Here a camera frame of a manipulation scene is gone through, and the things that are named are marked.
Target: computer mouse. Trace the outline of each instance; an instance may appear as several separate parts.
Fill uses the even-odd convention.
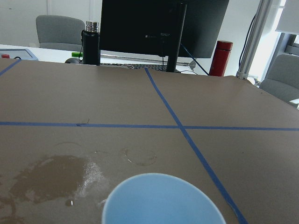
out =
[[[65,63],[68,63],[68,64],[81,64],[82,62],[79,60],[79,58],[71,57],[71,58],[67,59],[65,61]]]

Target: office chair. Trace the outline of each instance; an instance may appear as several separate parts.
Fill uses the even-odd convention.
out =
[[[298,107],[299,98],[299,56],[282,54],[276,57],[260,89]]]
[[[59,50],[81,50],[83,21],[59,15],[39,15],[36,30],[40,48]]]

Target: green object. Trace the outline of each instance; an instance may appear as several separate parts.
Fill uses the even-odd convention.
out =
[[[83,56],[83,53],[81,52],[81,54],[80,54],[80,52],[72,52],[72,53],[71,53],[71,56],[72,56],[72,57],[82,57],[82,56]]]

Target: red object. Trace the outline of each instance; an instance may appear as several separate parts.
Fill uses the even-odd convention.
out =
[[[232,47],[232,42],[217,41],[209,75],[224,76],[224,72],[226,69],[226,65],[228,64],[228,59]]]
[[[9,55],[8,54],[3,54],[1,55],[2,58],[9,58]]]

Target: blue tape line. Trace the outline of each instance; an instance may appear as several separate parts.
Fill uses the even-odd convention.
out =
[[[0,126],[50,126],[50,127],[119,127],[119,128],[166,128],[178,129],[176,125],[119,125],[119,124],[76,124],[45,122],[0,122]]]
[[[224,199],[226,200],[226,202],[233,209],[234,213],[236,214],[236,216],[238,218],[239,223],[241,223],[241,224],[247,224],[248,223],[247,220],[245,219],[245,217],[243,216],[243,214],[241,213],[241,211],[238,209],[237,205],[234,203],[233,199],[228,194],[228,192],[224,188],[223,184],[220,182],[220,180],[216,176],[215,172],[212,170],[212,168],[210,167],[210,165],[206,161],[206,159],[203,156],[203,154],[197,148],[197,146],[193,142],[192,138],[190,137],[190,135],[188,134],[188,132],[186,131],[186,129],[184,128],[184,126],[182,125],[182,123],[180,122],[180,120],[178,119],[178,117],[176,116],[175,112],[172,110],[172,108],[168,104],[168,102],[165,99],[165,97],[163,96],[163,94],[158,89],[158,87],[157,87],[155,81],[153,80],[153,78],[152,78],[149,70],[147,68],[145,68],[145,71],[146,71],[146,73],[147,73],[147,75],[149,77],[150,82],[152,83],[153,87],[155,88],[157,94],[159,95],[159,97],[164,102],[165,106],[167,107],[168,111],[172,115],[173,119],[176,121],[176,123],[177,123],[178,127],[180,128],[181,132],[183,133],[184,137],[186,138],[186,140],[188,141],[188,143],[192,147],[193,151],[196,153],[197,157],[201,161],[202,165],[204,166],[204,168],[206,169],[206,171],[210,175],[211,179],[213,180],[214,184],[216,185],[216,187],[218,188],[218,190],[220,191],[220,193],[222,194],[222,196],[224,197]]]
[[[224,126],[184,126],[185,129],[246,130],[246,131],[299,131],[299,128],[284,127],[224,127]]]
[[[5,72],[7,72],[8,70],[10,70],[12,67],[14,67],[17,63],[19,63],[21,60],[17,60],[14,63],[12,63],[11,65],[9,65],[7,68],[5,68],[4,70],[2,70],[0,72],[0,76],[3,75]]]

